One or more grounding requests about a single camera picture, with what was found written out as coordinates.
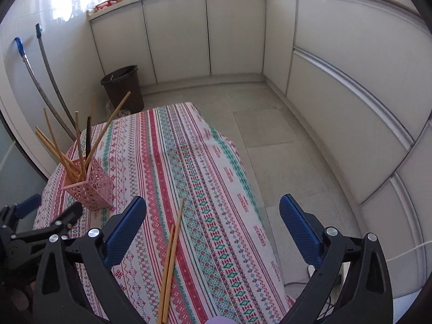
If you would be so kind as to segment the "bamboo chopstick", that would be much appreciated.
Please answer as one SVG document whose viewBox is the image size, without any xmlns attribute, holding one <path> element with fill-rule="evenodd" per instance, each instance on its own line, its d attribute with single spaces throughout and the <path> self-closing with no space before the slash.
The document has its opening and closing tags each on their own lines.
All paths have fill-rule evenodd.
<svg viewBox="0 0 432 324">
<path fill-rule="evenodd" d="M 179 232 L 181 230 L 181 221 L 182 221 L 182 212 L 184 208 L 184 202 L 185 198 L 182 199 L 178 218 L 177 218 L 177 224 L 174 230 L 174 238 L 171 243 L 171 253 L 170 253 L 170 260 L 168 264 L 168 273 L 166 277 L 166 291 L 165 291 L 165 297 L 163 302 L 163 316 L 162 316 L 162 323 L 168 322 L 168 311 L 169 311 L 169 303 L 170 303 L 170 297 L 171 297 L 171 286 L 172 286 L 172 279 L 174 276 L 174 266 L 176 262 L 176 253 L 177 253 L 177 244 L 179 239 Z"/>
<path fill-rule="evenodd" d="M 162 283 L 160 288 L 160 302 L 159 302 L 158 312 L 157 312 L 157 324 L 163 323 L 163 307 L 164 307 L 164 300 L 166 294 L 166 285 L 168 281 L 168 267 L 171 259 L 171 250 L 172 250 L 172 244 L 174 240 L 174 233 L 175 233 L 175 225 L 173 224 L 170 229 L 168 245 L 166 248 L 166 258 L 164 262 Z"/>
<path fill-rule="evenodd" d="M 126 95 L 123 97 L 121 102 L 115 108 L 114 112 L 109 117 L 108 121 L 104 124 L 102 131 L 100 132 L 99 136 L 97 137 L 95 144 L 92 146 L 90 153 L 86 158 L 86 161 L 85 161 L 84 166 L 83 166 L 85 168 L 85 170 L 87 170 L 87 168 L 88 168 L 88 166 L 92 160 L 92 157 L 94 156 L 94 154 L 97 150 L 98 145 L 100 144 L 101 140 L 103 139 L 103 136 L 106 134 L 106 131 L 108 130 L 108 127 L 110 126 L 111 122 L 115 119 L 115 117 L 117 116 L 119 111 L 122 109 L 125 102 L 129 99 L 130 95 L 131 95 L 131 92 L 126 93 Z"/>
<path fill-rule="evenodd" d="M 79 181 L 83 181 L 86 177 L 86 169 L 85 169 L 85 162 L 83 158 L 83 151 L 80 144 L 80 137 L 81 137 L 81 131 L 79 127 L 79 117 L 78 117 L 78 111 L 75 111 L 75 132 L 77 136 L 77 149 L 78 149 L 78 157 L 80 162 L 80 176 Z"/>
</svg>

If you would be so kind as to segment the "white power strip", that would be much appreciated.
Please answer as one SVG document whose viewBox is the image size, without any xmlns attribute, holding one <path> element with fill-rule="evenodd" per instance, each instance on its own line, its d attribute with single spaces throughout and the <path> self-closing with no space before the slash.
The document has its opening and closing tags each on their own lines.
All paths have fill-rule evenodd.
<svg viewBox="0 0 432 324">
<path fill-rule="evenodd" d="M 336 304 L 349 270 L 349 262 L 343 262 L 337 273 L 316 269 L 313 265 L 307 267 L 309 282 L 300 294 L 299 299 L 323 301 L 326 295 L 331 304 Z"/>
</svg>

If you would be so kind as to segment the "frosted glass door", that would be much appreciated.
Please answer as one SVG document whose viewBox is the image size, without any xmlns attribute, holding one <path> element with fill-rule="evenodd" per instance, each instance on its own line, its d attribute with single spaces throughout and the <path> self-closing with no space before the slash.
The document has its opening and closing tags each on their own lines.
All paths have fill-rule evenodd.
<svg viewBox="0 0 432 324">
<path fill-rule="evenodd" d="M 1 116 L 1 208 L 41 194 L 45 177 L 29 161 Z"/>
</svg>

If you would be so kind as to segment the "pink perforated utensil holder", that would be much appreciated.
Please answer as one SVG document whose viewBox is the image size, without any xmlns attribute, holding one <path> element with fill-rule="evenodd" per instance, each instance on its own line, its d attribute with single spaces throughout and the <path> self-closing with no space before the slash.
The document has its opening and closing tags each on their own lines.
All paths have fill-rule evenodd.
<svg viewBox="0 0 432 324">
<path fill-rule="evenodd" d="M 113 206 L 113 179 L 103 170 L 100 160 L 95 158 L 89 163 L 84 181 L 72 183 L 65 176 L 62 190 L 92 211 Z"/>
</svg>

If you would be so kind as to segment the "bamboo chopstick lowest left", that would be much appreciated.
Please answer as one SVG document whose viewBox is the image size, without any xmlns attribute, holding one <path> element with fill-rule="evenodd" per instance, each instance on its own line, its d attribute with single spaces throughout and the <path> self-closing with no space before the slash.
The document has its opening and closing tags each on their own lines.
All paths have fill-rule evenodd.
<svg viewBox="0 0 432 324">
<path fill-rule="evenodd" d="M 53 133 L 53 129 L 52 129 L 52 126 L 51 126 L 51 124 L 50 124 L 50 120 L 49 120 L 49 117 L 48 117 L 47 111 L 46 111 L 45 108 L 43 108 L 43 111 L 44 111 L 45 120 L 46 120 L 46 123 L 47 123 L 47 126 L 48 126 L 48 130 L 49 130 L 49 132 L 50 132 L 50 136 L 51 136 L 52 142 L 53 142 L 53 144 L 54 144 L 54 146 L 55 146 L 55 148 L 56 148 L 56 152 L 57 152 L 57 154 L 59 155 L 59 158 L 60 158 L 61 163 L 65 166 L 65 170 L 66 170 L 69 174 L 71 174 L 71 173 L 72 173 L 72 168 L 70 167 L 70 163 L 68 162 L 66 156 L 65 156 L 65 155 L 63 154 L 63 152 L 60 150 L 60 147 L 59 147 L 59 145 L 58 145 L 58 142 L 57 142 L 57 140 L 56 140 L 56 137 L 55 137 L 55 135 L 54 135 L 54 133 Z"/>
</svg>

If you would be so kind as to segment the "bamboo chopstick low left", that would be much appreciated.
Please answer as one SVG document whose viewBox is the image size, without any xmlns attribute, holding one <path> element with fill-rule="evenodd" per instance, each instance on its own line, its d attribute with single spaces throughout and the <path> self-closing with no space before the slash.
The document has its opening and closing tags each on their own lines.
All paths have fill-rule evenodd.
<svg viewBox="0 0 432 324">
<path fill-rule="evenodd" d="M 35 135 L 37 135 L 47 150 L 49 150 L 49 152 L 63 165 L 70 181 L 72 183 L 78 182 L 80 170 L 77 165 L 72 160 L 67 158 L 66 155 L 56 147 L 56 145 L 42 132 L 39 127 L 36 127 Z"/>
</svg>

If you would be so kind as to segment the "black chopstick in holder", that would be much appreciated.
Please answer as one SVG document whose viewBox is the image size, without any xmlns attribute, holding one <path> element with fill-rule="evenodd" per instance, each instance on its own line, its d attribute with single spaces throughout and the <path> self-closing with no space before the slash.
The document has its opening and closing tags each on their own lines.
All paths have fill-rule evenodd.
<svg viewBox="0 0 432 324">
<path fill-rule="evenodd" d="M 86 120 L 86 160 L 88 159 L 92 147 L 92 117 L 88 116 Z"/>
</svg>

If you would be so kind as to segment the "bamboo chopstick in holder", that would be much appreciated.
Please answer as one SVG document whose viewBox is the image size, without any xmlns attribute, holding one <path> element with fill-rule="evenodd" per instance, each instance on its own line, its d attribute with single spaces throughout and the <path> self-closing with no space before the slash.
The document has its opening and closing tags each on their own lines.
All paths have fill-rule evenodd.
<svg viewBox="0 0 432 324">
<path fill-rule="evenodd" d="M 78 117 L 78 111 L 75 111 L 75 132 L 77 136 L 77 149 L 78 149 L 78 157 L 80 162 L 80 176 L 79 181 L 83 181 L 86 177 L 86 169 L 85 169 L 85 162 L 83 158 L 83 151 L 80 144 L 80 137 L 81 137 L 81 131 L 79 127 L 79 117 Z"/>
</svg>

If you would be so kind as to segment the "patterned tablecloth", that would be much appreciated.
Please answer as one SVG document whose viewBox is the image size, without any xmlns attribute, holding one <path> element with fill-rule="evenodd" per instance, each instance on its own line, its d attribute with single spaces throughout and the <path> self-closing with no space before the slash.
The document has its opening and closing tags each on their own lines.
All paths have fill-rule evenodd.
<svg viewBox="0 0 432 324">
<path fill-rule="evenodd" d="M 190 102 L 111 122 L 96 159 L 113 179 L 113 206 L 86 210 L 80 237 L 123 212 L 135 197 L 146 218 L 112 273 L 147 323 L 157 320 L 171 226 L 185 198 L 171 286 L 170 323 L 278 323 L 293 300 L 259 216 L 235 145 Z"/>
</svg>

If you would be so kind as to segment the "dark brown trash bin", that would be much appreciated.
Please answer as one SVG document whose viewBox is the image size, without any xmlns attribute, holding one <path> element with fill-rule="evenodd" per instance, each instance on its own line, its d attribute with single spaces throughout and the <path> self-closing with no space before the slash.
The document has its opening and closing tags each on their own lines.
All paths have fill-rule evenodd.
<svg viewBox="0 0 432 324">
<path fill-rule="evenodd" d="M 108 73 L 101 79 L 100 84 L 106 90 L 113 107 L 117 107 L 124 96 L 130 92 L 121 109 L 131 113 L 141 112 L 144 109 L 137 65 L 122 67 Z"/>
</svg>

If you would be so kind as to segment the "dark-handled broom pole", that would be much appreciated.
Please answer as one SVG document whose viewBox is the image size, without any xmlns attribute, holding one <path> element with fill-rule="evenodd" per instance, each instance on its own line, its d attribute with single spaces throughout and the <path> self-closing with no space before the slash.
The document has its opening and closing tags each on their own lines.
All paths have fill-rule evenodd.
<svg viewBox="0 0 432 324">
<path fill-rule="evenodd" d="M 58 97 L 58 100 L 59 100 L 59 102 L 60 102 L 60 104 L 61 104 L 64 112 L 67 115 L 67 118 L 70 120 L 70 123 L 71 123 L 72 127 L 75 128 L 75 120 L 72 117 L 72 114 L 71 114 L 69 108 L 66 105 L 66 102 L 65 102 L 65 100 L 64 100 L 64 98 L 63 98 L 63 96 L 62 96 L 62 94 L 61 94 L 61 92 L 59 90 L 59 87 L 57 85 L 56 79 L 55 79 L 55 77 L 53 75 L 53 72 L 52 72 L 52 69 L 50 67 L 50 64 L 49 64 L 49 61 L 48 61 L 48 57 L 47 57 L 47 54 L 46 54 L 46 51 L 45 51 L 45 47 L 44 47 L 44 44 L 43 44 L 43 41 L 42 41 L 42 29 L 41 29 L 41 26 L 40 26 L 39 23 L 37 23 L 35 25 L 35 30 L 36 30 L 37 41 L 39 43 L 39 49 L 40 49 L 40 52 L 41 52 L 41 55 L 42 55 L 42 60 L 44 62 L 45 69 L 47 71 L 47 74 L 48 74 L 48 77 L 50 79 L 51 85 L 52 85 L 52 87 L 53 87 L 53 89 L 54 89 L 54 91 L 55 91 L 55 93 L 56 93 L 56 95 Z"/>
</svg>

